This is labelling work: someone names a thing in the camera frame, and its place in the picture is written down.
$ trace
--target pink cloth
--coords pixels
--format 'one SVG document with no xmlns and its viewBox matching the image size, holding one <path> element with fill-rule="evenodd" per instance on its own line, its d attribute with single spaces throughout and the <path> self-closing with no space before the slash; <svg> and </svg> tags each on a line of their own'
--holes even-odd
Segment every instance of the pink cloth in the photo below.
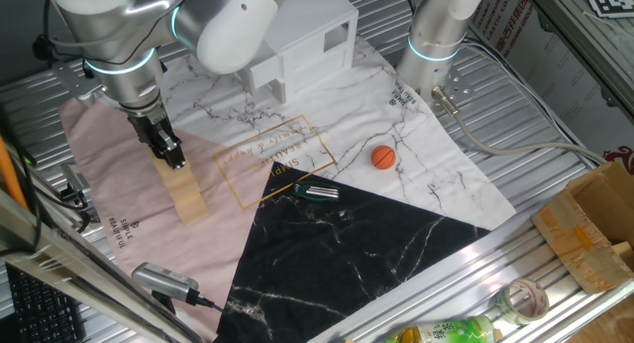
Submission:
<svg viewBox="0 0 634 343">
<path fill-rule="evenodd" d="M 224 147 L 176 131 L 211 212 L 209 218 L 185 226 L 147 146 L 139 142 L 123 112 L 103 104 L 86 108 L 73 99 L 59 114 L 119 267 L 130 275 L 143 262 L 163 266 L 197 280 L 201 293 L 224 306 L 257 210 L 256 205 L 240 208 L 214 163 L 212 155 Z M 252 178 L 240 183 L 262 193 L 268 171 L 245 174 Z M 175 305 L 202 336 L 217 329 L 219 312 Z"/>
</svg>

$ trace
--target qr code marker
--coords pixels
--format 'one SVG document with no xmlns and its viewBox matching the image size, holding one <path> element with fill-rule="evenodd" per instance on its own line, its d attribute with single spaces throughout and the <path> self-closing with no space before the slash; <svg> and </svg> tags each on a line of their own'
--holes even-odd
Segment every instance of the qr code marker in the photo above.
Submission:
<svg viewBox="0 0 634 343">
<path fill-rule="evenodd" d="M 634 17 L 634 0 L 588 0 L 599 17 Z"/>
</svg>

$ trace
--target plastic bottle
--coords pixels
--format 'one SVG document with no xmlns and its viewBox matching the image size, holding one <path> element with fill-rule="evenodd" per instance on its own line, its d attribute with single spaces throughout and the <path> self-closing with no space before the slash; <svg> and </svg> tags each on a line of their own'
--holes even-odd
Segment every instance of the plastic bottle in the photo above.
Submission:
<svg viewBox="0 0 634 343">
<path fill-rule="evenodd" d="M 385 343 L 495 343 L 497 334 L 486 316 L 407 327 Z"/>
</svg>

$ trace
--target black marble cloth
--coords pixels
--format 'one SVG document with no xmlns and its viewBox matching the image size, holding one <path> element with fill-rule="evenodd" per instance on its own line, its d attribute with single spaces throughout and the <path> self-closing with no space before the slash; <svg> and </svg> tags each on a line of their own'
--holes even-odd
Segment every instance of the black marble cloth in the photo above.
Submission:
<svg viewBox="0 0 634 343">
<path fill-rule="evenodd" d="M 264 195 L 304 174 L 270 176 Z M 220 320 L 226 342 L 307 342 L 488 233 L 317 176 L 305 180 L 337 185 L 340 200 L 311 202 L 288 189 L 261 203 Z"/>
</svg>

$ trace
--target keyboard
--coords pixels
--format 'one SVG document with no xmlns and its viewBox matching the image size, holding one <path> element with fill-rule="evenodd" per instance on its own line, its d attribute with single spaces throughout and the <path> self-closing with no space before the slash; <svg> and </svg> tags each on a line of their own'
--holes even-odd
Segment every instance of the keyboard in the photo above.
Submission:
<svg viewBox="0 0 634 343">
<path fill-rule="evenodd" d="M 76 343 L 85 337 L 77 301 L 7 265 L 21 343 Z"/>
</svg>

